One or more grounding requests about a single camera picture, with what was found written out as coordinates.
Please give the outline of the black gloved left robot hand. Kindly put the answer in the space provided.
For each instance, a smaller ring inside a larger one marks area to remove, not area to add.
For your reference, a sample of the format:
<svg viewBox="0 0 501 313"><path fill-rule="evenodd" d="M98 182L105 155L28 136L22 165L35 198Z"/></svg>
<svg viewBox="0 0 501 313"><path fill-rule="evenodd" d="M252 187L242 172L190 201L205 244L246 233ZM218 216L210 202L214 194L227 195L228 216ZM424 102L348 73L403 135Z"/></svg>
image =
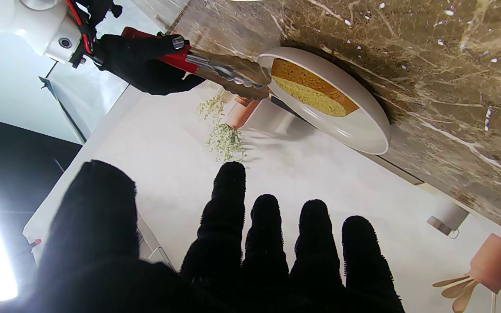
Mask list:
<svg viewBox="0 0 501 313"><path fill-rule="evenodd" d="M139 258L135 183L85 163L64 194L40 259L32 313L403 313L376 232L342 225L346 281L322 200L302 206L288 267L278 200L259 196L242 246L245 168L223 164L181 270Z"/></svg>

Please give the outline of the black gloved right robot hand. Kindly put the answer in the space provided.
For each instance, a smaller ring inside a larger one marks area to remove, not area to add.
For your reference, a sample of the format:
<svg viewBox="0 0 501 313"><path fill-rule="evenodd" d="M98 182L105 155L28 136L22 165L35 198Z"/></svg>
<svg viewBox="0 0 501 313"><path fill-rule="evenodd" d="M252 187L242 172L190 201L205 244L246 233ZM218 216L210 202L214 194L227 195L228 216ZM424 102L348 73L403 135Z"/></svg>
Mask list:
<svg viewBox="0 0 501 313"><path fill-rule="evenodd" d="M144 93L166 96L190 91L206 80L159 60L189 44L188 40L181 43L182 39L178 34L138 40L104 34L94 54L100 60L101 71L113 73Z"/></svg>

